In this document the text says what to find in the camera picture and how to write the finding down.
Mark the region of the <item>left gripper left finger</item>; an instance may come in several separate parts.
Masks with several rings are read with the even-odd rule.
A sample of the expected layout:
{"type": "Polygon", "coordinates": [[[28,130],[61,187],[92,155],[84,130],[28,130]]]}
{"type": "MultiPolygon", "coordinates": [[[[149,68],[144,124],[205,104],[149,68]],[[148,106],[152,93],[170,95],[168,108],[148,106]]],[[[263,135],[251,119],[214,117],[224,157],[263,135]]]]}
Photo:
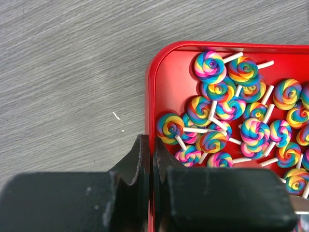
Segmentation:
{"type": "Polygon", "coordinates": [[[145,232],[150,151],[147,135],[106,172],[34,172],[0,193],[3,232],[145,232]]]}

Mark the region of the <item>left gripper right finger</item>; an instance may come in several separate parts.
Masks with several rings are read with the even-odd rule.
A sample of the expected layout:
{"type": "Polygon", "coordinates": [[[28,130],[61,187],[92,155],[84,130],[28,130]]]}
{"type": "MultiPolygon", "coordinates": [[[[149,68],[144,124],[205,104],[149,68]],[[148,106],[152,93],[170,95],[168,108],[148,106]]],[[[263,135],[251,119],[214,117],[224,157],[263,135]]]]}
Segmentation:
{"type": "Polygon", "coordinates": [[[298,216],[271,170],[187,168],[154,140],[156,232],[289,232],[298,216]]]}

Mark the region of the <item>red candy tin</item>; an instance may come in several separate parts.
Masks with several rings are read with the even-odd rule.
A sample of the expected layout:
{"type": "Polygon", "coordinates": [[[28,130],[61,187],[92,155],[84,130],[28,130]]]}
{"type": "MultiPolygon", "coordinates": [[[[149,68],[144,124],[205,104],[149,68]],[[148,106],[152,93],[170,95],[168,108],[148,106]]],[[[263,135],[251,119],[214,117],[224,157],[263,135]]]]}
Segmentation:
{"type": "Polygon", "coordinates": [[[309,78],[308,45],[277,45],[206,41],[179,41],[163,48],[148,64],[145,74],[145,134],[149,136],[150,160],[155,149],[155,120],[160,113],[182,113],[186,101],[197,95],[194,58],[204,50],[222,57],[242,52],[256,63],[274,60],[262,75],[275,84],[282,77],[305,83],[309,78]]]}

